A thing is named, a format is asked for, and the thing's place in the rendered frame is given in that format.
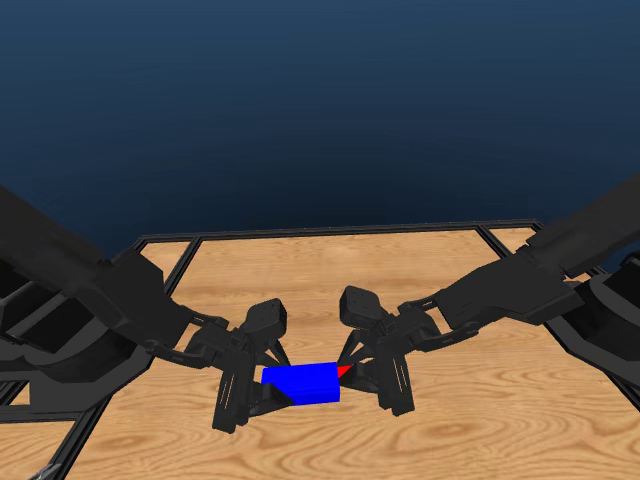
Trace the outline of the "blue hollow socket block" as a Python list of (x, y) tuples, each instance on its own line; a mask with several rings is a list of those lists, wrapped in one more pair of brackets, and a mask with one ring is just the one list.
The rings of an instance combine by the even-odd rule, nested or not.
[(291, 398), (296, 406), (340, 401), (335, 362), (265, 367), (261, 383), (272, 384)]

